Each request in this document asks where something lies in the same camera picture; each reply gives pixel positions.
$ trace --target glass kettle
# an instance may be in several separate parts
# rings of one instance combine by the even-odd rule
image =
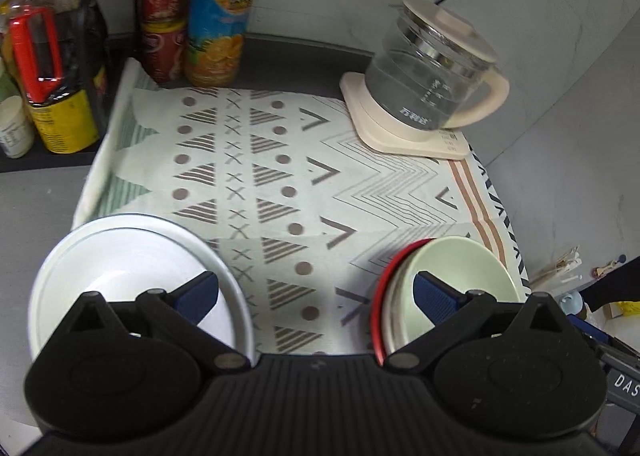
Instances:
[[[365,73],[376,102],[365,109],[400,138],[421,140],[424,131],[468,126],[497,110],[509,94],[491,45],[469,22],[433,3],[404,0],[383,47]],[[488,95],[460,110],[483,82]]]

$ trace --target metal screw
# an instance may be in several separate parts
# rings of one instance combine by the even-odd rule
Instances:
[[[419,357],[413,353],[394,353],[387,360],[397,370],[410,370],[420,364]]]
[[[244,357],[239,353],[222,353],[213,359],[220,370],[236,370],[244,366]]]

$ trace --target kettle base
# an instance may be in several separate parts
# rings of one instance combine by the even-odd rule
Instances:
[[[347,72],[340,79],[340,89],[360,139],[371,149],[389,154],[463,160],[470,153],[469,144],[459,129],[424,131],[419,141],[400,138],[380,126],[364,108],[363,104],[376,104],[371,96],[363,100],[364,75]]]

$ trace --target patterned tablecloth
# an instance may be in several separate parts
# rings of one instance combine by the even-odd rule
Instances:
[[[392,256],[460,235],[527,283],[478,158],[375,152],[344,103],[296,93],[158,88],[130,60],[74,227],[139,212],[206,240],[231,267],[262,352],[370,349],[369,297]]]

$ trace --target stacked can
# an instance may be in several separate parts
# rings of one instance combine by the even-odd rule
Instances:
[[[159,84],[182,75],[189,0],[138,0],[142,65]]]

